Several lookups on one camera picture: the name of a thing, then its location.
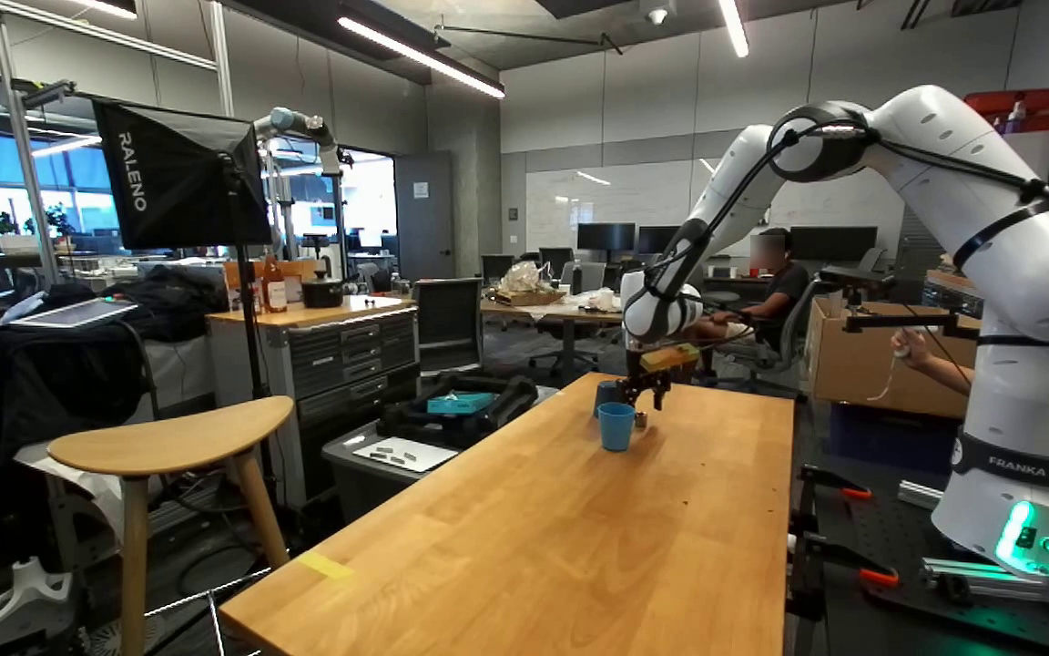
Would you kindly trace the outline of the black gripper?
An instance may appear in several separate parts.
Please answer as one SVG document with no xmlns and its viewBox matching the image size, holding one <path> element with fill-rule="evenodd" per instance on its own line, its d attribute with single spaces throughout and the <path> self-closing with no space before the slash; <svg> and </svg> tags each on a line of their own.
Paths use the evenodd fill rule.
<svg viewBox="0 0 1049 656">
<path fill-rule="evenodd" d="M 619 380 L 619 398 L 637 401 L 651 395 L 651 404 L 664 404 L 664 395 L 675 384 L 689 384 L 697 377 L 699 351 L 693 344 L 654 345 L 626 358 L 626 377 Z"/>
</svg>

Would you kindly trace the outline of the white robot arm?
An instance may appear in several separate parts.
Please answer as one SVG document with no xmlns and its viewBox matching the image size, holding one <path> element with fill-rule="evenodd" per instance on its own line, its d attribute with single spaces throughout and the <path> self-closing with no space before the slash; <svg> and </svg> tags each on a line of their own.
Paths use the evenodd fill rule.
<svg viewBox="0 0 1049 656">
<path fill-rule="evenodd" d="M 621 345 L 680 335 L 689 276 L 749 233 L 788 182 L 881 175 L 981 295 L 972 385 L 931 528 L 1008 573 L 1049 581 L 1049 182 L 940 84 L 867 109 L 796 107 L 742 126 L 671 247 L 621 276 Z"/>
</svg>

